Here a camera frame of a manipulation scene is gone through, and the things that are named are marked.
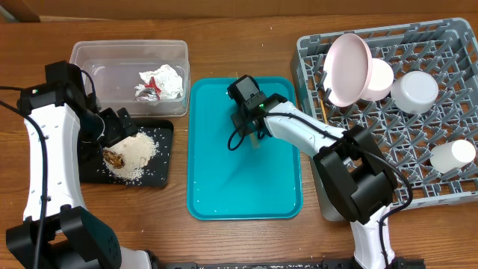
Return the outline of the white cup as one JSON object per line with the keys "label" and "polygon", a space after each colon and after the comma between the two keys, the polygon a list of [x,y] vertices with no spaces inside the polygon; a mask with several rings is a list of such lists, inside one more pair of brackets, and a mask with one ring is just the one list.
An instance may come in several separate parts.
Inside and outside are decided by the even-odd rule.
{"label": "white cup", "polygon": [[436,146],[431,151],[430,163],[439,173],[448,173],[471,163],[476,155],[475,146],[467,140],[455,140]]}

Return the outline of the large pink plate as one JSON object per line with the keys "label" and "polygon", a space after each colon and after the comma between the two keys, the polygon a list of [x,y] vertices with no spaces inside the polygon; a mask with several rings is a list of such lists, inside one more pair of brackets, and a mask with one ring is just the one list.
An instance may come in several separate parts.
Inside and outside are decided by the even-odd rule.
{"label": "large pink plate", "polygon": [[329,101],[347,107],[366,91],[371,80],[369,46],[356,34],[343,34],[330,46],[323,65],[323,86],[330,89]]}

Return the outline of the pink bowl with rice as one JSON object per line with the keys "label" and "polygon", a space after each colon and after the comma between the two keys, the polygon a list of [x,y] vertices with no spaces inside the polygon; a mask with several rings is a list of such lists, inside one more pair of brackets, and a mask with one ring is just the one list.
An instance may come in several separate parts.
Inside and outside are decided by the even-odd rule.
{"label": "pink bowl with rice", "polygon": [[390,93],[394,82],[394,72],[391,66],[379,58],[372,59],[370,83],[361,98],[366,101],[379,101]]}

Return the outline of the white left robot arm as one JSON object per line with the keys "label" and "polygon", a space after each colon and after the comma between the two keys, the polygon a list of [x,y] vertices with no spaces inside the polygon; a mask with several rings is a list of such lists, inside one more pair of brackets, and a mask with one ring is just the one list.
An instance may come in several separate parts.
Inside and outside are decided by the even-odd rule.
{"label": "white left robot arm", "polygon": [[30,186],[23,223],[6,231],[25,268],[152,268],[143,250],[122,247],[85,207],[78,151],[110,146],[130,133],[130,119],[99,115],[82,84],[50,82],[24,89],[14,112],[25,119]]}

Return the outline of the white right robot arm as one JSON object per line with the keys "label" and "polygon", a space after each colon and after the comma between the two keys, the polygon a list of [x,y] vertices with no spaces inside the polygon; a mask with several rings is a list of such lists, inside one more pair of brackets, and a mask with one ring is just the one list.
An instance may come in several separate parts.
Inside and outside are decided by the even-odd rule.
{"label": "white right robot arm", "polygon": [[311,156],[320,177],[316,188],[350,222],[356,265],[387,268],[394,259],[386,224],[397,179],[370,133],[361,126],[345,130],[322,123],[278,93],[229,97],[238,106],[234,133],[274,137]]}

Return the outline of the wooden chopstick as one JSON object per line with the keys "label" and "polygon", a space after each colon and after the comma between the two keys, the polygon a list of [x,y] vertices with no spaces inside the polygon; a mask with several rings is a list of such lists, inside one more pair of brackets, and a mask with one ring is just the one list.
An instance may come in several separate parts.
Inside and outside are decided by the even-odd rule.
{"label": "wooden chopstick", "polygon": [[251,133],[249,135],[249,138],[251,140],[251,145],[254,149],[257,149],[257,148],[260,147],[259,139],[258,139],[256,133]]}
{"label": "wooden chopstick", "polygon": [[323,100],[320,99],[320,109],[321,109],[321,114],[322,114],[322,117],[323,117],[323,121],[325,124],[329,124],[329,121],[328,121],[328,118],[326,116],[326,109],[325,109],[325,106],[323,104]]}

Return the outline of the red snack wrapper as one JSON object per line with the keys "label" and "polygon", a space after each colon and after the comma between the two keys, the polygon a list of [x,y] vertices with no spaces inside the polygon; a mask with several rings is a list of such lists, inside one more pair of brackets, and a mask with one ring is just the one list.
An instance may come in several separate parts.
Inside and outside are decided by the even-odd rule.
{"label": "red snack wrapper", "polygon": [[142,85],[140,92],[137,95],[139,100],[157,102],[160,100],[161,89],[157,86],[155,78],[151,77],[149,82]]}

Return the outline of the grey-green bowl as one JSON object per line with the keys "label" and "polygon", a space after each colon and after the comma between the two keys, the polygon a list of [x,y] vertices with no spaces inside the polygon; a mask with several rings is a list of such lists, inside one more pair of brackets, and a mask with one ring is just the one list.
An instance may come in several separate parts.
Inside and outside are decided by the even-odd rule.
{"label": "grey-green bowl", "polygon": [[394,104],[407,114],[423,114],[432,108],[438,96],[438,83],[428,73],[412,71],[391,85]]}

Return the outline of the brown food scrap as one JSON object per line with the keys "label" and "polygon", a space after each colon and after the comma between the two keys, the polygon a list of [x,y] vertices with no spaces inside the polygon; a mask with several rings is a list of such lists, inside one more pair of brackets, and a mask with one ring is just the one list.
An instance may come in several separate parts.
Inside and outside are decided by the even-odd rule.
{"label": "brown food scrap", "polygon": [[102,151],[102,155],[103,155],[104,161],[115,169],[120,169],[125,166],[125,162],[124,162],[122,154],[118,154],[108,149],[104,149]]}

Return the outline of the white paper napkin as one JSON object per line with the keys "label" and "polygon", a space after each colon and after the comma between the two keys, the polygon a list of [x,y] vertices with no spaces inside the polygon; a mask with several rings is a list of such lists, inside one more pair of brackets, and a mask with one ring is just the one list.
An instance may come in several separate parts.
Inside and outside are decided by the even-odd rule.
{"label": "white paper napkin", "polygon": [[162,65],[157,70],[139,73],[142,84],[136,86],[134,100],[144,101],[137,98],[142,85],[149,82],[151,77],[155,78],[157,86],[161,89],[160,100],[178,99],[184,95],[183,78],[168,64]]}

